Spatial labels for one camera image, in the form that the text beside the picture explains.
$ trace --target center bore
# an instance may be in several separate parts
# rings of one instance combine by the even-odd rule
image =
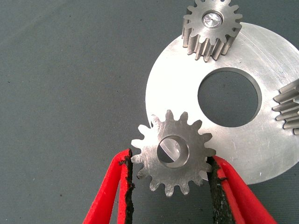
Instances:
[[[208,28],[216,28],[222,25],[222,18],[217,13],[208,13],[202,18],[202,22]]]

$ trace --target aluminum disc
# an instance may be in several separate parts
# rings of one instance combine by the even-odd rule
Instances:
[[[188,112],[188,124],[202,120],[200,134],[212,133],[206,147],[233,165],[247,184],[269,180],[299,161],[299,136],[276,121],[279,89],[299,78],[299,51],[286,39],[265,28],[242,23],[242,30],[226,56],[204,62],[187,55],[181,36],[159,56],[149,75],[146,111],[165,120],[167,110],[175,119]],[[210,121],[198,103],[201,82],[218,71],[234,71],[252,82],[258,94],[254,118],[241,127],[223,127]],[[173,142],[162,146],[175,160]]]

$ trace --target partial gear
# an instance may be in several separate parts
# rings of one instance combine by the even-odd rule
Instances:
[[[196,53],[208,62],[210,56],[218,60],[226,55],[239,34],[242,14],[237,14],[238,5],[230,6],[231,0],[195,0],[195,6],[187,8],[184,16],[183,46],[187,53]]]
[[[299,135],[299,79],[281,88],[274,100],[280,105],[273,107],[274,111],[281,112],[276,120],[285,120],[284,129],[294,129]]]
[[[206,163],[206,157],[214,156],[216,151],[205,148],[205,142],[212,138],[210,133],[198,133],[202,122],[187,124],[188,113],[184,112],[178,121],[174,120],[170,110],[166,120],[161,122],[152,115],[152,128],[144,125],[138,127],[144,135],[143,140],[132,140],[132,146],[141,149],[141,153],[131,158],[133,163],[143,163],[144,167],[138,172],[138,178],[151,176],[149,188],[155,191],[162,183],[165,185],[166,196],[173,194],[174,186],[178,185],[184,195],[189,193],[189,181],[202,184],[202,173],[211,172],[212,167]],[[173,139],[179,144],[180,156],[172,163],[161,161],[157,154],[159,144],[164,139]]]

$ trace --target metal gear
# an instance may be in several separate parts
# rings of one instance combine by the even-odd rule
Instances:
[[[281,112],[276,120],[285,120],[284,129],[294,129],[299,135],[299,79],[281,88],[274,98],[280,105],[273,107],[274,111]]]
[[[183,47],[187,53],[196,53],[208,62],[210,56],[218,60],[220,54],[226,55],[239,34],[242,14],[236,14],[239,6],[230,6],[231,0],[195,0],[196,6],[187,8],[184,16]]]
[[[133,163],[143,163],[144,167],[138,172],[138,178],[151,176],[149,188],[155,191],[161,183],[165,185],[167,197],[172,196],[174,186],[178,185],[184,195],[189,193],[189,181],[202,184],[202,172],[211,172],[212,167],[206,163],[206,157],[214,156],[214,149],[205,148],[205,142],[212,138],[210,133],[200,135],[201,120],[192,125],[187,124],[188,113],[184,112],[178,121],[174,120],[170,110],[166,120],[152,115],[152,128],[144,125],[138,127],[144,135],[143,140],[132,140],[132,146],[141,149],[141,153],[131,158]],[[157,155],[159,144],[164,139],[173,139],[179,144],[180,156],[172,163],[161,161]]]

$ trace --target red rubber coating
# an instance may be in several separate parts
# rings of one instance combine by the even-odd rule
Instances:
[[[103,183],[83,221],[83,224],[109,224],[119,181],[121,181],[121,186],[117,224],[125,223],[127,208],[125,195],[130,184],[127,182],[128,167],[123,162],[128,157],[130,157],[130,149],[118,153],[112,159]]]
[[[220,167],[217,175],[237,224],[276,224],[277,222],[252,193],[235,169],[224,159],[213,156]]]

